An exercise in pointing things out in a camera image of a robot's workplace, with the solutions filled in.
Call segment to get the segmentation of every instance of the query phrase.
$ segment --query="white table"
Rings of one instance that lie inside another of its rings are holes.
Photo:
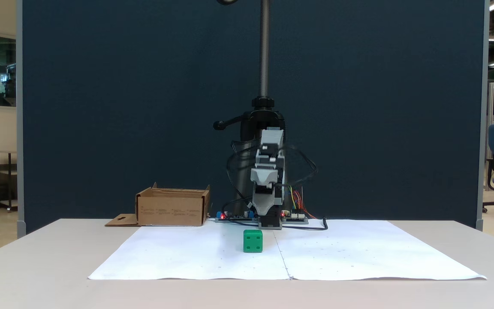
[[[0,248],[0,308],[494,308],[494,237],[452,221],[391,223],[487,281],[88,280],[138,229],[107,221],[61,219]]]

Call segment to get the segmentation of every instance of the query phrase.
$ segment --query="threaded rod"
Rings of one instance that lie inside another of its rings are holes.
[[[260,79],[259,96],[268,96],[270,0],[260,0]]]

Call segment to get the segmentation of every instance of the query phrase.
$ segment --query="clamp handle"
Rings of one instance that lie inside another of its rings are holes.
[[[237,116],[235,118],[230,119],[229,121],[215,121],[213,123],[213,129],[215,130],[224,130],[228,125],[238,123],[243,120],[243,116]]]

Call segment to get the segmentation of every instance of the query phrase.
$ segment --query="green cube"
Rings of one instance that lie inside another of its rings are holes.
[[[243,231],[243,252],[262,252],[262,231]]]

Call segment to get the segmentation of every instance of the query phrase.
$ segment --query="open cardboard box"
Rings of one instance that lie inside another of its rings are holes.
[[[158,188],[157,184],[136,195],[135,213],[121,214],[107,227],[174,225],[200,227],[208,216],[211,188],[186,190]]]

